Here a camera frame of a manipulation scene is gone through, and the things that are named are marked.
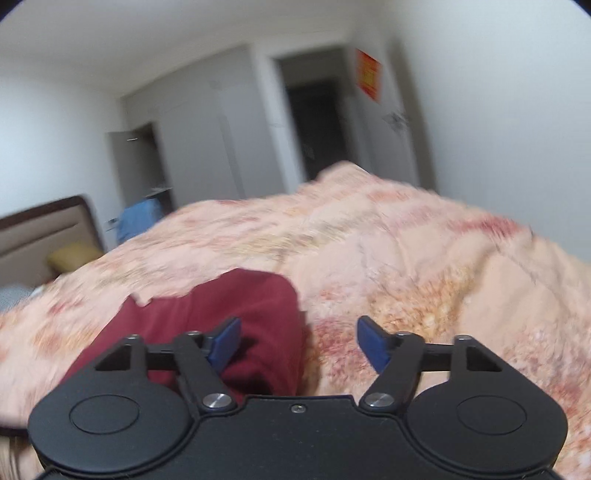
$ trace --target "yellow pillow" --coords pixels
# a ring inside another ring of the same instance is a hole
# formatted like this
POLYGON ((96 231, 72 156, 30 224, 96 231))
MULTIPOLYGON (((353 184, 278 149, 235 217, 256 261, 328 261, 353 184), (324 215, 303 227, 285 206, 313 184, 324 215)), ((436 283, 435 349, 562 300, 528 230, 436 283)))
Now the yellow pillow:
POLYGON ((58 273, 69 273, 102 256, 103 252, 93 245, 74 242, 51 252, 47 263, 58 273))

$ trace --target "blanket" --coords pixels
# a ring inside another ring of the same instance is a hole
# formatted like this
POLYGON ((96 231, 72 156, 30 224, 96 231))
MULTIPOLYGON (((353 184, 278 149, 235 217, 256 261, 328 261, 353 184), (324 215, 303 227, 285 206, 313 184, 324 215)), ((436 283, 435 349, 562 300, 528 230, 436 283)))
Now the blanket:
MULTIPOLYGON (((234 268, 297 290, 311 330, 303 394, 369 387, 363 314, 427 342, 470 334, 560 403, 556 469, 591 478, 591 267, 526 226, 347 163, 294 195, 182 208, 0 314, 0 417, 24 424, 130 294, 182 296, 234 268)), ((425 374, 419 391, 444 380, 425 374)))

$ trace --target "pillow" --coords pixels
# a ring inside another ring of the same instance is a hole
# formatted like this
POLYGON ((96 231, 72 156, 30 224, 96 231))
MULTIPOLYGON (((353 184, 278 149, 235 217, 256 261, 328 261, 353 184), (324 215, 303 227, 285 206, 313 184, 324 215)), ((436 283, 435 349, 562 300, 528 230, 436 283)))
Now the pillow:
POLYGON ((25 285, 6 285, 0 287, 0 313, 7 312, 21 300, 33 293, 33 289, 25 285))
POLYGON ((103 252, 93 245, 74 242, 51 252, 47 256, 47 264, 58 273, 70 273, 102 255, 103 252))

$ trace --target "black robotic gripper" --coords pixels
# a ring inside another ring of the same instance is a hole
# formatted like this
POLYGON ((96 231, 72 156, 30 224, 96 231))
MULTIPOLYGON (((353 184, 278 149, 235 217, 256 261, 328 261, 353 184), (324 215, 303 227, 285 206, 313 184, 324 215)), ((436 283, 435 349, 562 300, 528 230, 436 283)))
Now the black robotic gripper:
POLYGON ((385 333, 358 342, 379 373, 350 396, 247 397, 219 379, 240 320, 171 344, 125 338, 31 413, 40 479, 551 480, 567 434, 558 404, 470 336, 453 345, 385 333), (149 370, 176 373, 176 393, 149 370), (422 372, 449 380, 415 397, 422 372))

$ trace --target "blue clothing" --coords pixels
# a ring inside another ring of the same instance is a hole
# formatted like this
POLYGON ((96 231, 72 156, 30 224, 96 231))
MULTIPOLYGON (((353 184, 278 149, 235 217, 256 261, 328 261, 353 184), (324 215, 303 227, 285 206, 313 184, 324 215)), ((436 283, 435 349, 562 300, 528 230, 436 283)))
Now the blue clothing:
POLYGON ((117 243, 150 230, 163 217, 160 203, 155 199, 143 200, 126 208, 117 224, 117 243))

